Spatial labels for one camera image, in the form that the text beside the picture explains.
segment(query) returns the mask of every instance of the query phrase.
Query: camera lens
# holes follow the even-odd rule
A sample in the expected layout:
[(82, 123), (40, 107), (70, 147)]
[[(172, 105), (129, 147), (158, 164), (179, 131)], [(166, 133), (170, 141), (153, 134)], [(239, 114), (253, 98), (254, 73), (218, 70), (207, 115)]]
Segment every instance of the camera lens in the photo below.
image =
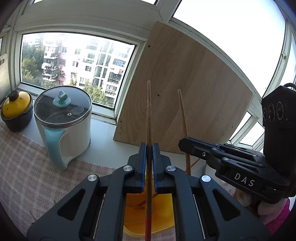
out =
[(270, 122), (274, 121), (274, 106), (270, 104), (268, 106), (268, 119)]
[(279, 120), (281, 120), (283, 118), (284, 108), (283, 108), (283, 105), (281, 102), (278, 102), (278, 104), (276, 105), (276, 115)]
[(263, 118), (264, 118), (264, 120), (267, 119), (267, 110), (266, 110), (266, 108), (263, 109)]

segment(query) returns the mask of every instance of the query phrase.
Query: glass lid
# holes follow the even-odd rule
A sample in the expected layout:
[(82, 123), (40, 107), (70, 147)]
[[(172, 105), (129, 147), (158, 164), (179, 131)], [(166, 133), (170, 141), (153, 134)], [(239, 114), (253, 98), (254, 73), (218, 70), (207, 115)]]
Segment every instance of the glass lid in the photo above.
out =
[(91, 111), (91, 98), (73, 86), (57, 86), (42, 92), (34, 103), (34, 114), (44, 125), (63, 127), (84, 120)]

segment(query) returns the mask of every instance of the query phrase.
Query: red chopstick tip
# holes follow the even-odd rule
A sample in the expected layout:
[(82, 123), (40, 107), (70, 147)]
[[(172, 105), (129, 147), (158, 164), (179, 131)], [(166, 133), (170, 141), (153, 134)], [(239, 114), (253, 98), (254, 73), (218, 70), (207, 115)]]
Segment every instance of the red chopstick tip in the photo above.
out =
[(146, 217), (146, 225), (145, 225), (145, 241), (151, 240), (151, 217)]

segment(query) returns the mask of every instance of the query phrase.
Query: yellow bowl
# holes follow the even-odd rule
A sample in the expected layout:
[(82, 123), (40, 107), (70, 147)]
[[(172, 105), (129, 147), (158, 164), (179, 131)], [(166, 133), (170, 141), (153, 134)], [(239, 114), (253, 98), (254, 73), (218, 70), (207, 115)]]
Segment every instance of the yellow bowl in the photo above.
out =
[[(123, 232), (132, 237), (145, 236), (145, 213), (143, 209), (132, 207), (146, 199), (146, 189), (141, 194), (127, 194)], [(151, 233), (157, 234), (174, 227), (174, 210), (171, 194), (159, 194), (152, 199), (152, 228)]]

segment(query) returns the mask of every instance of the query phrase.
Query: wooden board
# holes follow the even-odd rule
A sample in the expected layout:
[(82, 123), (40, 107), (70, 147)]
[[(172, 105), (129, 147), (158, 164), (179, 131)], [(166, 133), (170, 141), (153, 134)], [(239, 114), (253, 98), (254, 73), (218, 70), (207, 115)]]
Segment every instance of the wooden board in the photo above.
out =
[(152, 141), (182, 153), (183, 96), (188, 134), (225, 143), (252, 99), (251, 90), (214, 53), (179, 30), (156, 22), (129, 86), (114, 140), (139, 145), (146, 140), (146, 92), (151, 81)]

